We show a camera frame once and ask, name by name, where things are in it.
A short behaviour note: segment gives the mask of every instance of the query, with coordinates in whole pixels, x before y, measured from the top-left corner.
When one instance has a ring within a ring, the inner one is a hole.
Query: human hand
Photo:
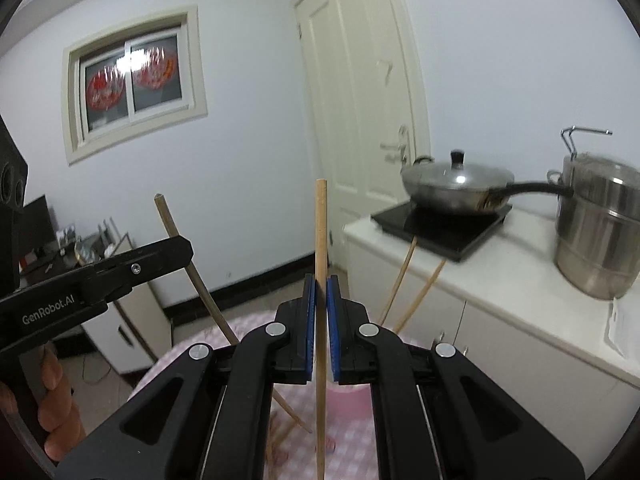
[[[78,406],[71,397],[71,386],[60,362],[48,349],[42,361],[42,383],[48,390],[38,408],[38,421],[49,432],[44,445],[47,456],[59,462],[86,433],[80,420]],[[0,383],[0,411],[16,413],[14,394]]]

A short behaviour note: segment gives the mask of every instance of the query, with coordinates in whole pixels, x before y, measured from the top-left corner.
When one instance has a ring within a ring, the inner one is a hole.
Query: triangular cutout
[[[133,438],[152,446],[162,434],[162,429],[178,398],[183,380],[175,377],[134,413],[123,425],[122,431]]]
[[[466,376],[460,382],[486,441],[495,442],[518,430],[520,419],[480,384]]]

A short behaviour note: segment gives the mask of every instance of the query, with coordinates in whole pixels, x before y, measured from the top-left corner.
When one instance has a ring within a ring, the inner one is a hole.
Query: white countertop
[[[459,298],[640,388],[640,366],[605,342],[608,301],[594,300],[564,279],[553,263],[554,221],[513,209],[504,225],[462,263],[447,262],[438,286]],[[397,262],[409,244],[385,234],[370,218],[344,228],[347,238]],[[410,271],[431,275],[441,258],[416,248]],[[625,296],[638,298],[639,282]]]

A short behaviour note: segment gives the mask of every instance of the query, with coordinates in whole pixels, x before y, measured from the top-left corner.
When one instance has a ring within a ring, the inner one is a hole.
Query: cable
[[[107,370],[107,372],[100,379],[98,379],[97,381],[87,381],[85,376],[84,376],[84,368],[85,368],[85,366],[86,366],[86,354],[84,354],[82,356],[82,381],[84,382],[84,384],[88,384],[89,386],[95,386],[96,384],[100,384],[111,373],[111,370],[113,370],[113,367],[111,365],[109,365],[109,369]]]

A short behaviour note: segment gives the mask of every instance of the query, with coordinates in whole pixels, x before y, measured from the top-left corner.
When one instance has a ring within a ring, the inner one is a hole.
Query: window pane
[[[123,58],[124,50],[121,50],[84,69],[86,120],[90,132],[129,115],[124,73],[116,66]]]
[[[132,46],[131,71],[136,111],[181,99],[177,36]]]

